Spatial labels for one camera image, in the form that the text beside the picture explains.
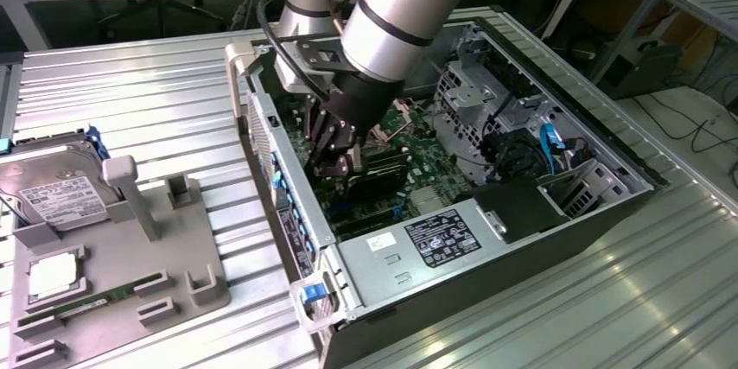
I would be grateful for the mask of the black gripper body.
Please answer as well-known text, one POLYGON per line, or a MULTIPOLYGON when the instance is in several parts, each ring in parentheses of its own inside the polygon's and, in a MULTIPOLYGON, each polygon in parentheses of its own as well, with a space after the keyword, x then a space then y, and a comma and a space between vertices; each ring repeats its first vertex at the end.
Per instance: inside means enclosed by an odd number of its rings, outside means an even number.
POLYGON ((404 86, 404 81, 385 82, 364 73, 337 73, 324 107, 365 137, 386 115, 404 86))

